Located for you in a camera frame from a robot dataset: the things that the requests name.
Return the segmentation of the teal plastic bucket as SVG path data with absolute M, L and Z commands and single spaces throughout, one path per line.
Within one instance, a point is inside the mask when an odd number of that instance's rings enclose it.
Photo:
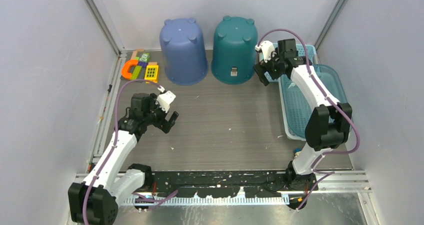
M 255 20 L 225 15 L 213 36 L 211 71 L 217 80 L 239 85 L 254 74 L 258 30 Z

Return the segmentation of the blue plastic bucket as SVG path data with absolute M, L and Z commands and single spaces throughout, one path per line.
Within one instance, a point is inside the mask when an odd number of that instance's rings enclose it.
M 168 79 L 181 86 L 194 85 L 208 73 L 205 42 L 196 19 L 166 19 L 159 33 L 164 71 Z

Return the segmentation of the teal plastic basket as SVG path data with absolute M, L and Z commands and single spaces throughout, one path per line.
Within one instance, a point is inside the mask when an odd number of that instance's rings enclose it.
M 338 73 L 330 66 L 315 64 L 315 72 L 329 92 L 341 103 L 347 97 Z M 305 128 L 312 110 L 301 90 L 286 76 L 279 79 L 281 106 L 283 110 L 284 129 L 291 140 L 305 140 Z

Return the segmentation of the orange toy arch block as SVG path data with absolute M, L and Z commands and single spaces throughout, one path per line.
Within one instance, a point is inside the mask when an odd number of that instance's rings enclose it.
M 136 67 L 137 65 L 138 65 L 138 60 L 136 60 L 136 59 L 130 59 L 130 60 L 128 60 L 125 64 L 124 64 L 124 66 L 122 67 L 122 70 L 121 70 L 121 76 L 124 78 L 124 79 L 127 79 L 127 80 L 130 80 L 131 79 L 131 77 L 132 77 L 132 73 L 130 72 L 130 70 L 131 70 L 131 68 L 132 67 Z

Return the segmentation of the lime green long brick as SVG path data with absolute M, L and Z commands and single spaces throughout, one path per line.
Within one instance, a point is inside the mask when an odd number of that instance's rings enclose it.
M 131 73 L 130 80 L 137 80 L 141 71 L 142 71 L 142 67 L 141 66 L 139 66 L 139 65 L 135 66 L 134 67 L 134 70 Z

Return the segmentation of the yellow toy block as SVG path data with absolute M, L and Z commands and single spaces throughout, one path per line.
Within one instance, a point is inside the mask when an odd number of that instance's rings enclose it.
M 148 81 L 148 83 L 158 83 L 160 73 L 160 67 L 157 64 L 149 64 L 146 66 L 144 79 Z

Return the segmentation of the purple toy block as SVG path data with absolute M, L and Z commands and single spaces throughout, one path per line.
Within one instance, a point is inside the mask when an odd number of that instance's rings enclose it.
M 144 62 L 144 61 L 139 61 L 138 65 L 141 66 L 142 68 L 146 68 L 148 66 L 148 62 Z

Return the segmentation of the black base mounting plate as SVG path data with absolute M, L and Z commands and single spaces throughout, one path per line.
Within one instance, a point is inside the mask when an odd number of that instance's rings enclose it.
M 305 196 L 318 188 L 314 174 L 284 170 L 154 171 L 147 180 L 142 191 L 164 196 L 178 191 L 178 198 L 234 198 L 239 193 L 249 199 L 276 198 L 286 191 Z

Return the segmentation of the green numbered toy block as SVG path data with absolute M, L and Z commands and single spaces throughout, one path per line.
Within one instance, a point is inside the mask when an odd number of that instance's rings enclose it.
M 144 52 L 140 57 L 139 61 L 142 63 L 148 63 L 151 59 L 151 55 L 148 52 Z

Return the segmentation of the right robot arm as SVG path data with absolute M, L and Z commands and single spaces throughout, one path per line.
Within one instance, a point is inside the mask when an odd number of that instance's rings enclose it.
M 314 180 L 316 165 L 329 154 L 339 154 L 338 147 L 348 138 L 352 125 L 351 105 L 341 103 L 324 86 L 316 74 L 309 56 L 300 56 L 294 39 L 284 39 L 277 47 L 268 40 L 259 42 L 255 51 L 262 55 L 254 66 L 259 80 L 267 86 L 281 76 L 289 78 L 302 92 L 311 109 L 305 127 L 306 144 L 285 171 L 285 183 L 291 190 L 299 190 Z

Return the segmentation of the small toy car blue wheels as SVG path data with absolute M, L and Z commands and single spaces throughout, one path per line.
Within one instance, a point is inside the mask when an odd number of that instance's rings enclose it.
M 302 151 L 301 148 L 295 148 L 293 150 L 293 159 L 296 159 L 300 155 L 301 151 Z

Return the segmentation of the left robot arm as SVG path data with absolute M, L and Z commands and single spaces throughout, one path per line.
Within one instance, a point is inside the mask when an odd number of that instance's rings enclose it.
M 138 144 L 149 126 L 167 134 L 179 114 L 166 119 L 176 95 L 169 90 L 155 93 L 135 93 L 125 115 L 117 121 L 109 145 L 98 163 L 82 182 L 73 182 L 68 189 L 71 220 L 84 225 L 112 225 L 119 206 L 139 189 L 148 192 L 153 187 L 152 169 L 134 163 L 121 178 L 117 175 L 129 153 Z

